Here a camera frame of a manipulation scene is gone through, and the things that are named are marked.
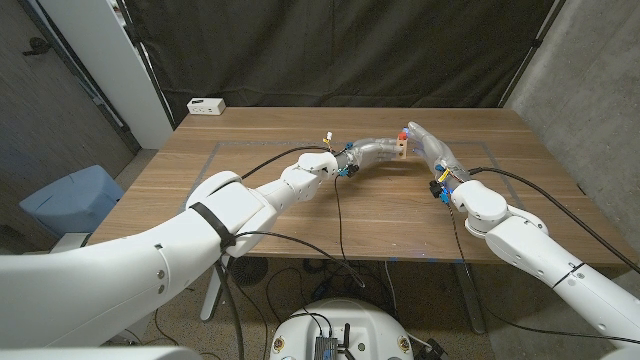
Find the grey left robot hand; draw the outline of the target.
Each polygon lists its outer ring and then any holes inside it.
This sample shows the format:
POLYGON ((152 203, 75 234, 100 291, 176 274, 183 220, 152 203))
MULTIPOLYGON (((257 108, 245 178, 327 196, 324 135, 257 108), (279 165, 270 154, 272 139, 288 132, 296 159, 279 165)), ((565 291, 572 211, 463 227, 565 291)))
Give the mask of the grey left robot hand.
POLYGON ((335 158, 338 170, 346 176, 352 176, 374 163, 395 159, 403 150, 404 146, 399 146, 395 138, 366 138, 353 142, 335 158))

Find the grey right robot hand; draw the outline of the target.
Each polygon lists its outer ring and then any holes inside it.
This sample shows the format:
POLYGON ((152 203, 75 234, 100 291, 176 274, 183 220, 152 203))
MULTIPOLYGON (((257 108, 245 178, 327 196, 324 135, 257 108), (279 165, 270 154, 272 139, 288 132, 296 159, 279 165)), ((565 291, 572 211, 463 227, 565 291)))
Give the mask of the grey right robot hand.
POLYGON ((448 191, 471 180, 469 171, 458 161, 447 144, 416 122, 409 122, 407 129, 409 139, 417 143, 415 152, 425 160, 435 180, 448 191))

